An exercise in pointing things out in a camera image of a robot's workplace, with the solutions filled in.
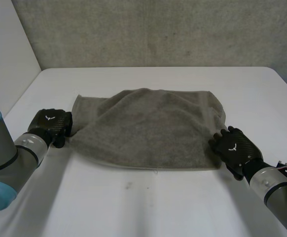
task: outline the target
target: gray towel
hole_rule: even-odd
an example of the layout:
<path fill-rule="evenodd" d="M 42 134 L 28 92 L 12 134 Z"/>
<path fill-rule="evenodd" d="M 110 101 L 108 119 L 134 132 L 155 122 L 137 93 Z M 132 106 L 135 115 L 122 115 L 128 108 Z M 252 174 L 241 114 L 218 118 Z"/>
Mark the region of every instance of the gray towel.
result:
<path fill-rule="evenodd" d="M 209 146 L 225 113 L 209 91 L 124 90 L 111 98 L 78 96 L 71 147 L 101 164 L 144 169 L 215 169 Z"/>

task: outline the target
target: gray robot arm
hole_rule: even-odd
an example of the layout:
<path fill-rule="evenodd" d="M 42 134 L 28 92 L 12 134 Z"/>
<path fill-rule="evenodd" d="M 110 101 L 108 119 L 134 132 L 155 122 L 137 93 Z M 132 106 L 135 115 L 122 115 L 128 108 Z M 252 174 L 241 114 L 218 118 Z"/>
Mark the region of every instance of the gray robot arm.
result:
<path fill-rule="evenodd" d="M 287 229 L 287 165 L 272 167 L 241 130 L 222 130 L 209 141 L 235 179 L 248 181 L 251 189 Z"/>
<path fill-rule="evenodd" d="M 33 172 L 40 166 L 50 144 L 61 148 L 72 126 L 70 112 L 41 110 L 31 122 L 28 132 L 15 142 L 0 113 L 0 210 L 17 197 Z"/>

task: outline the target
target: white wall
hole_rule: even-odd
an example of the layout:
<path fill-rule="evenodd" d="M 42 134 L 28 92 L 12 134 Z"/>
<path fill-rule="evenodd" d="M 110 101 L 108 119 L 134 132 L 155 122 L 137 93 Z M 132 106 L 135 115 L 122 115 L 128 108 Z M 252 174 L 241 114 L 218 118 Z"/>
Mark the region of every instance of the white wall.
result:
<path fill-rule="evenodd" d="M 0 111 L 5 116 L 40 67 L 10 0 L 0 0 Z"/>

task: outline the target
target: table surface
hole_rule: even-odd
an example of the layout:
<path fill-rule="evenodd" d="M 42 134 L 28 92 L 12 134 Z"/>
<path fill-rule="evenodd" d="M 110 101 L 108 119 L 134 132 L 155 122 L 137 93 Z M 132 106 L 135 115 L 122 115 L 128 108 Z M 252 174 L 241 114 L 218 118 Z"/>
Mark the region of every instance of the table surface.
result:
<path fill-rule="evenodd" d="M 264 160 L 287 162 L 287 85 L 264 67 L 80 68 L 41 72 L 5 122 L 13 139 L 43 108 L 71 111 L 78 94 L 125 89 L 209 90 L 226 125 L 241 128 Z M 0 237 L 287 236 L 263 202 L 223 166 L 213 171 L 101 166 L 50 148 L 17 199 L 0 211 Z"/>

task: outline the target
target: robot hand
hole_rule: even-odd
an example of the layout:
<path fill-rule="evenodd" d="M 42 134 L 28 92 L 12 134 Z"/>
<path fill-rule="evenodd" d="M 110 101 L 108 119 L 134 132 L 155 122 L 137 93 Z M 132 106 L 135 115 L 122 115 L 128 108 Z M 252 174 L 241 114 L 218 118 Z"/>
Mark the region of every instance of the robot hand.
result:
<path fill-rule="evenodd" d="M 36 134 L 56 148 L 65 145 L 65 137 L 69 137 L 72 128 L 72 114 L 63 110 L 40 110 L 32 120 L 28 133 Z"/>
<path fill-rule="evenodd" d="M 226 163 L 228 170 L 236 180 L 244 177 L 244 165 L 253 159 L 263 160 L 261 151 L 254 145 L 241 130 L 228 127 L 229 131 L 221 130 L 222 136 L 214 134 L 209 140 L 211 149 Z"/>

